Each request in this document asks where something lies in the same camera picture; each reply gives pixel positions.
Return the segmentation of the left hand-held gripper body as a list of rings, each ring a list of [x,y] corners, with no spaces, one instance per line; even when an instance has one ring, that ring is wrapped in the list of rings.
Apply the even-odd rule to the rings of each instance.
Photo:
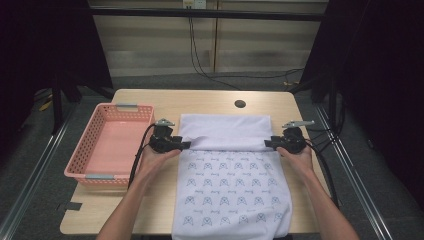
[[[157,153],[165,153],[178,148],[171,133],[174,123],[167,119],[160,119],[154,123],[154,130],[150,136],[149,146]]]

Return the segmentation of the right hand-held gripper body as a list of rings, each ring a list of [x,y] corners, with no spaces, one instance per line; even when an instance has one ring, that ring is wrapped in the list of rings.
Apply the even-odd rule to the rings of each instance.
[[[300,154],[307,146],[309,146],[308,140],[303,136],[301,130],[302,126],[309,126],[315,123],[311,121],[294,121],[291,120],[285,123],[283,128],[283,145],[282,149],[286,150],[291,154]]]

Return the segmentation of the pink plastic basket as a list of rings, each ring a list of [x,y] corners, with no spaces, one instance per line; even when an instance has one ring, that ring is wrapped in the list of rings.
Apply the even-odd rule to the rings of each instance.
[[[150,105],[98,104],[64,175],[85,185],[127,185],[143,135],[154,121]]]

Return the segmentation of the white printed t-shirt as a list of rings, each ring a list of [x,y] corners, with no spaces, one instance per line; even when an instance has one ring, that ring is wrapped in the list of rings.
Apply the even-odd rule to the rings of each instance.
[[[183,114],[173,240],[274,240],[292,201],[268,115]]]

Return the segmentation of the person's left hand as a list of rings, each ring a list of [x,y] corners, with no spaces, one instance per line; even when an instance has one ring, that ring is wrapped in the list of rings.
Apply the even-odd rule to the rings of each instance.
[[[147,187],[159,173],[160,169],[167,160],[178,156],[180,150],[171,150],[166,153],[157,153],[147,145],[142,153],[141,165],[136,173],[132,185],[138,189]]]

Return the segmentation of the person's right hand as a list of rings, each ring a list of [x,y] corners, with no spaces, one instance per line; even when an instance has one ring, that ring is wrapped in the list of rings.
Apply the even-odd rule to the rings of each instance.
[[[310,147],[305,147],[297,154],[292,154],[282,147],[278,147],[277,152],[290,163],[303,182],[310,180],[314,176],[312,150]]]

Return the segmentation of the dark curtain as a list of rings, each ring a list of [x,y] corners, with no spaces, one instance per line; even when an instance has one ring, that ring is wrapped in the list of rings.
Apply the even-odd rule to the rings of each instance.
[[[301,84],[338,90],[424,211],[424,0],[328,0]]]
[[[110,98],[109,68],[88,0],[0,0],[0,166],[37,91],[68,100],[80,86]]]

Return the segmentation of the black metal stand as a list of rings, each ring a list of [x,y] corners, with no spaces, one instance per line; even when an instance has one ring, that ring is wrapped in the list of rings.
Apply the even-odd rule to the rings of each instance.
[[[55,75],[52,79],[52,103],[54,115],[54,125],[52,134],[56,134],[63,124],[62,96],[60,81],[57,75]]]

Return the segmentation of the yellow floor object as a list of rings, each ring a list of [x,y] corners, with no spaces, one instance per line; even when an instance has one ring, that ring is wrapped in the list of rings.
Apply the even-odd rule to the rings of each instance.
[[[52,104],[52,102],[53,102],[53,95],[52,94],[50,94],[46,99],[45,99],[45,101],[43,102],[43,104],[39,107],[39,111],[40,112],[42,112],[42,111],[45,111],[45,110],[47,110],[49,107],[50,107],[50,105]]]

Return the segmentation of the black horizontal bar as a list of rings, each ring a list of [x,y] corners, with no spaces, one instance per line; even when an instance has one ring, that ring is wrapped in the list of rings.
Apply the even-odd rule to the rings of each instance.
[[[282,21],[308,21],[308,22],[320,22],[325,19],[324,14],[318,14],[318,13],[286,13],[286,12],[258,12],[258,11],[233,11],[233,10],[92,7],[89,9],[89,12],[93,15],[111,15],[111,16],[187,17],[187,18],[282,20]]]

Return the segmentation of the metal floor rail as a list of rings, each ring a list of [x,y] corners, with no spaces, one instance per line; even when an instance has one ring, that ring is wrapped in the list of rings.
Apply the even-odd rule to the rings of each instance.
[[[329,136],[331,145],[337,154],[338,160],[341,163],[345,173],[347,174],[355,195],[357,196],[377,238],[379,240],[393,240],[385,220],[383,219],[380,211],[376,207],[367,188],[365,187],[342,140],[330,129],[330,117],[326,113],[325,108],[321,104],[318,104],[315,106],[315,109],[321,124],[326,129],[327,135]]]
[[[6,215],[5,220],[0,225],[0,240],[12,240],[43,175],[47,171],[57,148],[62,142],[75,109],[76,105],[72,105],[70,109],[65,112],[62,123],[57,128],[56,132],[49,138],[49,141],[44,148],[42,155],[38,159],[34,170],[29,175],[29,179],[26,181],[11,210]]]

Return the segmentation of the white wall socket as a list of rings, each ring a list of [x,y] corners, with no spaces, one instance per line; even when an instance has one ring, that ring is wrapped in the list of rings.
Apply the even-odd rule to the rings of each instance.
[[[204,10],[207,8],[206,0],[182,0],[184,9],[200,9]]]

